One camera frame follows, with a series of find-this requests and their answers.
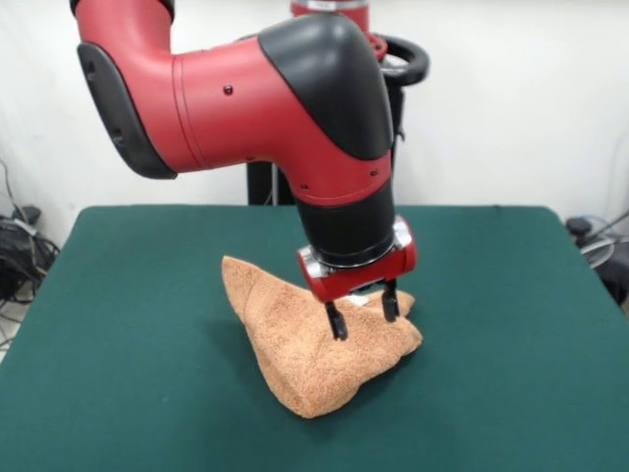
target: table surface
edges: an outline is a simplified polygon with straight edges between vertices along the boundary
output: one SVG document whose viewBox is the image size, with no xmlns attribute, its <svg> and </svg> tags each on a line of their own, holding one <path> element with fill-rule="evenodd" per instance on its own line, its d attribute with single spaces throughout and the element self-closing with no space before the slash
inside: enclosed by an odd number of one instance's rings
<svg viewBox="0 0 629 472">
<path fill-rule="evenodd" d="M 400 207 L 424 345 L 303 420 L 266 387 L 221 282 L 302 284 L 293 207 L 83 212 L 0 366 L 3 471 L 625 471 L 629 328 L 536 207 Z"/>
</svg>

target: black cable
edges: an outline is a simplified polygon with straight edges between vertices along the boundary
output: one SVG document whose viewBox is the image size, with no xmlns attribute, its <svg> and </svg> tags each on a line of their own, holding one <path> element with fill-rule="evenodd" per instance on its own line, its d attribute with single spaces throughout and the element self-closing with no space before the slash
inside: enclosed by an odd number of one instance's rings
<svg viewBox="0 0 629 472">
<path fill-rule="evenodd" d="M 16 319 L 16 318 L 11 318 L 11 317 L 8 317 L 8 316 L 7 316 L 7 315 L 5 315 L 4 313 L 0 313 L 0 318 L 2 318 L 3 320 L 6 320 L 7 322 L 16 323 L 16 324 L 18 324 L 18 325 L 21 325 L 21 324 L 22 324 L 22 321 L 21 321 L 21 320 L 18 320 L 18 319 Z"/>
<path fill-rule="evenodd" d="M 608 231 L 609 229 L 613 228 L 616 224 L 620 223 L 621 221 L 623 221 L 626 218 L 629 218 L 629 209 L 627 211 L 625 211 L 624 213 L 622 213 L 620 216 L 618 216 L 613 221 L 610 221 L 607 226 L 604 226 L 599 231 L 596 231 L 595 233 L 591 234 L 586 239 L 584 239 L 584 241 L 582 243 L 583 246 L 586 246 L 588 243 L 591 243 L 592 241 L 597 239 L 599 236 L 601 236 L 602 233 L 604 233 L 604 232 Z"/>
<path fill-rule="evenodd" d="M 8 257 L 7 255 L 4 254 L 0 254 L 0 260 L 9 263 L 11 266 L 13 266 L 13 268 L 21 273 L 24 277 L 26 277 L 28 280 L 30 280 L 33 284 L 39 285 L 41 283 L 41 280 L 33 275 L 32 273 L 29 273 L 29 271 L 27 269 L 24 269 L 23 266 L 20 265 L 20 263 L 16 262 L 14 259 Z"/>
</svg>

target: white wall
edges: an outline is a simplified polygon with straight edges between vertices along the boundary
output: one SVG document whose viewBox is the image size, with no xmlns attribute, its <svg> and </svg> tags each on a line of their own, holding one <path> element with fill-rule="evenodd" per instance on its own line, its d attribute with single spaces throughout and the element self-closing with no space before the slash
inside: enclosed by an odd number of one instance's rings
<svg viewBox="0 0 629 472">
<path fill-rule="evenodd" d="M 242 166 L 174 182 L 126 167 L 87 92 L 68 3 L 0 0 L 0 156 L 19 202 L 41 206 L 60 242 L 87 206 L 245 204 Z M 288 3 L 177 0 L 174 51 L 260 30 Z M 629 3 L 373 0 L 372 23 L 432 59 L 408 93 L 398 203 L 629 206 Z"/>
</svg>

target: silver metal band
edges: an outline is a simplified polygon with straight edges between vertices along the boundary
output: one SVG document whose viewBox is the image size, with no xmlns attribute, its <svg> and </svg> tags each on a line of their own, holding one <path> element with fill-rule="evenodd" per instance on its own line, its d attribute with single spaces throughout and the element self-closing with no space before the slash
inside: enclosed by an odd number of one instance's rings
<svg viewBox="0 0 629 472">
<path fill-rule="evenodd" d="M 368 7 L 370 0 L 350 0 L 347 2 L 338 0 L 293 0 L 293 4 L 313 12 L 341 12 Z"/>
</svg>

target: folded towel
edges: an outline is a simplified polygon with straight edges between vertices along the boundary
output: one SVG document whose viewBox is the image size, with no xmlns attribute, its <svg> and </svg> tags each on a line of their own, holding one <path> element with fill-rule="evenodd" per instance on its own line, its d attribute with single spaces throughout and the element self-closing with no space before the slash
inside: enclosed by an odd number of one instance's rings
<svg viewBox="0 0 629 472">
<path fill-rule="evenodd" d="M 334 340 L 324 306 L 303 288 L 255 265 L 225 257 L 223 282 L 268 387 L 304 418 L 330 413 L 359 387 L 415 351 L 422 335 L 405 318 L 415 299 L 398 291 L 401 317 L 384 319 L 381 291 L 337 301 L 349 338 Z"/>
</svg>

